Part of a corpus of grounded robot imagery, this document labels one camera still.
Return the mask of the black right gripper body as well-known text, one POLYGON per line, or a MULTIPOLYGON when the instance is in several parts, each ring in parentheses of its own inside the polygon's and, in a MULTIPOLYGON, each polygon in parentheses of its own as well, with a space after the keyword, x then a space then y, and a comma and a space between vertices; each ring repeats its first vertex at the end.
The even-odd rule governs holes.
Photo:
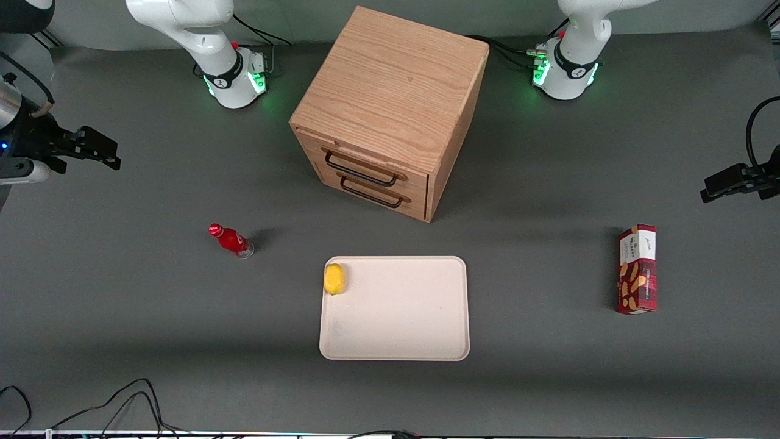
POLYGON ((2 128, 2 158, 27 158, 42 162, 55 173, 65 173, 64 158, 76 158, 70 132, 59 127, 50 114, 30 115, 36 106, 22 104, 12 122, 2 128))

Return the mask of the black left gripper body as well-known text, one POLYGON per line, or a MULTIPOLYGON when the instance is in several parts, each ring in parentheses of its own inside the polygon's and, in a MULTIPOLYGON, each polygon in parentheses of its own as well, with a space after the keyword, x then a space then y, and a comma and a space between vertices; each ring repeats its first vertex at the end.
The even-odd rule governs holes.
POLYGON ((779 195, 779 148, 777 144, 770 155, 769 161, 758 164, 750 146, 750 163, 753 170, 753 189, 761 200, 769 200, 779 195))

